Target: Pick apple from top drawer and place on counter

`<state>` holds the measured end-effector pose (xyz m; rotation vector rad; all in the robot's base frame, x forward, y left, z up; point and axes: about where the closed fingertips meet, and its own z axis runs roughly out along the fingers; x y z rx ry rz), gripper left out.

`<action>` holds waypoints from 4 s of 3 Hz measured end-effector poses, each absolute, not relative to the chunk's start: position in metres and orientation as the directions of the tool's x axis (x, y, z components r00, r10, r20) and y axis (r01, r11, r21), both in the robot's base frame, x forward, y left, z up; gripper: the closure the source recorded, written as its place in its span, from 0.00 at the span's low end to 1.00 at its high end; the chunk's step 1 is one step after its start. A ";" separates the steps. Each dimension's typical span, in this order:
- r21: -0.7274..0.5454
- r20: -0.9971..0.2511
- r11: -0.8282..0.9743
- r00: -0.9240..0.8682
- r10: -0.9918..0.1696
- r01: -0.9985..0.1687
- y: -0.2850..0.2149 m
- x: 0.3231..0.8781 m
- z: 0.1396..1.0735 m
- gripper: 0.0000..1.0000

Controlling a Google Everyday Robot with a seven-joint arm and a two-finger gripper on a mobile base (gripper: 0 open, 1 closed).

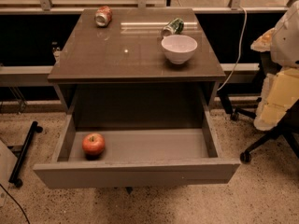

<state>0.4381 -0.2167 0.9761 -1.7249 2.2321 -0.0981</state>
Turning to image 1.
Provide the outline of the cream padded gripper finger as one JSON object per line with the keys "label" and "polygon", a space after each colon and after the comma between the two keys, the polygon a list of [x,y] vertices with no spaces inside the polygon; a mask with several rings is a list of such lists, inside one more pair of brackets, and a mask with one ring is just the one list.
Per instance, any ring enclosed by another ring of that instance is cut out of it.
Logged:
{"label": "cream padded gripper finger", "polygon": [[269,131],[278,125],[299,99],[299,70],[289,68],[282,69],[275,75],[267,74],[261,98],[254,126],[260,131]]}

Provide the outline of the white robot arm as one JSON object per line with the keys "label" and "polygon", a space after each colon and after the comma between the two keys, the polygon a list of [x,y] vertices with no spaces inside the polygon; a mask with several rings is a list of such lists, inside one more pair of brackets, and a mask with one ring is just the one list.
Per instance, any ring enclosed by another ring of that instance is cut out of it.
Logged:
{"label": "white robot arm", "polygon": [[294,2],[276,26],[255,40],[250,48],[269,51],[272,62],[281,66],[275,75],[266,74],[262,100],[254,119],[258,130],[269,131],[299,100],[299,1]]}

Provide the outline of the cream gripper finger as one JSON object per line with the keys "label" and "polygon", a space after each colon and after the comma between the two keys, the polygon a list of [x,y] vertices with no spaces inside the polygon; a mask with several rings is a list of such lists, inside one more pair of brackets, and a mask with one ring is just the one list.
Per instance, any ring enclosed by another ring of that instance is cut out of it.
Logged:
{"label": "cream gripper finger", "polygon": [[251,45],[250,48],[254,51],[266,52],[270,50],[272,35],[275,29],[271,28],[264,34],[260,35]]}

